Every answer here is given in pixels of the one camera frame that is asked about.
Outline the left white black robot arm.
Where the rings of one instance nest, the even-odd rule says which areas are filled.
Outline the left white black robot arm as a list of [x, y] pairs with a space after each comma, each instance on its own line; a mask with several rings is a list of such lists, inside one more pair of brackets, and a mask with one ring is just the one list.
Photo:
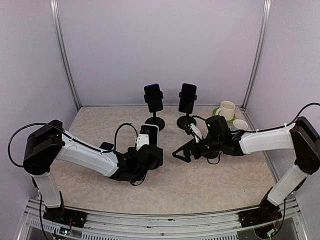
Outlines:
[[156, 125], [143, 124], [136, 134], [135, 146], [120, 153], [112, 143], [104, 142], [96, 147], [83, 142], [64, 130], [61, 121], [53, 120], [28, 136], [22, 166], [32, 176], [50, 214], [63, 223], [70, 218], [70, 211], [63, 206], [63, 197], [51, 174], [55, 160], [88, 168], [115, 181], [135, 184], [143, 181], [148, 171], [163, 165], [158, 133]]

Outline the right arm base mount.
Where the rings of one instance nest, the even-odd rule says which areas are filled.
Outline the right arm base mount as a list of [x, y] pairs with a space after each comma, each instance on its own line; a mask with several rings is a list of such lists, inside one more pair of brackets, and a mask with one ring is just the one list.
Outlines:
[[240, 211], [238, 216], [242, 228], [272, 222], [283, 217], [280, 210], [264, 214], [260, 208]]

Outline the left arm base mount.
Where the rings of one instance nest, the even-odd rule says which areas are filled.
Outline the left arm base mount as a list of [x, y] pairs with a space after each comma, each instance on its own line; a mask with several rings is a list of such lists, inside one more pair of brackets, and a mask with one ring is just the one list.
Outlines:
[[86, 223], [87, 213], [65, 207], [46, 208], [43, 218], [54, 223], [83, 229]]

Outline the teal phone black screen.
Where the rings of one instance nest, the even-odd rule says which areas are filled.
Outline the teal phone black screen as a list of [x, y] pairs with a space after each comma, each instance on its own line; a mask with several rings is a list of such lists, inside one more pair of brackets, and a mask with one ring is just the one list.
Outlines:
[[189, 83], [183, 83], [179, 93], [178, 111], [181, 113], [191, 114], [194, 103], [197, 100], [197, 86]]

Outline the blue phone black screen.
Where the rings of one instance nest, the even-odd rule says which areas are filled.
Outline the blue phone black screen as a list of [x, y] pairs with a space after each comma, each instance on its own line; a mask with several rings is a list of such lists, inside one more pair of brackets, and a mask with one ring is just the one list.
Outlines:
[[150, 113], [155, 113], [163, 110], [163, 93], [160, 90], [158, 83], [146, 85], [144, 88], [144, 101], [147, 103]]

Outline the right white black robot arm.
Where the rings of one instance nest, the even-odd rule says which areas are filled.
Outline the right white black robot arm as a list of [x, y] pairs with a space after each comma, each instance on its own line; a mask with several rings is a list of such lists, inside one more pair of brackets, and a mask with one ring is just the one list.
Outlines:
[[194, 139], [174, 151], [172, 156], [189, 163], [191, 157], [197, 160], [200, 157], [219, 158], [221, 154], [240, 157], [280, 149], [295, 151], [294, 164], [268, 191], [255, 212], [260, 222], [268, 221], [285, 198], [320, 168], [320, 136], [303, 116], [288, 125], [256, 131], [231, 131], [225, 118], [219, 115], [207, 118], [205, 124], [206, 138], [201, 138], [198, 128], [190, 124], [186, 132]]

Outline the black pole phone stand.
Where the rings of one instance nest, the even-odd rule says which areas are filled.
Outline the black pole phone stand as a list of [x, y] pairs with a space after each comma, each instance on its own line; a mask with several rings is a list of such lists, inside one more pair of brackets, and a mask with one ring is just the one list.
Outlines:
[[157, 125], [159, 131], [161, 131], [165, 127], [165, 121], [161, 117], [157, 116], [157, 112], [153, 112], [152, 117], [148, 118], [145, 123], [150, 125]]
[[197, 124], [196, 120], [190, 116], [190, 114], [188, 113], [184, 113], [183, 116], [180, 116], [178, 119], [177, 119], [177, 126], [184, 130], [186, 125], [187, 124], [190, 124], [190, 123], [193, 123], [193, 124]]

